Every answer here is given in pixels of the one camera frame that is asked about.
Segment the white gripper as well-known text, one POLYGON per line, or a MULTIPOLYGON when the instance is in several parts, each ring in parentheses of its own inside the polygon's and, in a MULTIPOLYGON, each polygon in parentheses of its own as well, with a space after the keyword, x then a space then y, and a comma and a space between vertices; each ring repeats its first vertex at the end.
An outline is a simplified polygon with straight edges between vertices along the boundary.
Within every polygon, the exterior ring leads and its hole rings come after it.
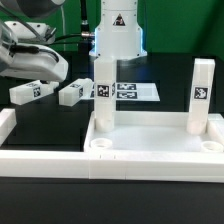
POLYGON ((13 44, 0 48, 0 76, 62 82, 67 72, 68 62, 49 47, 13 44))

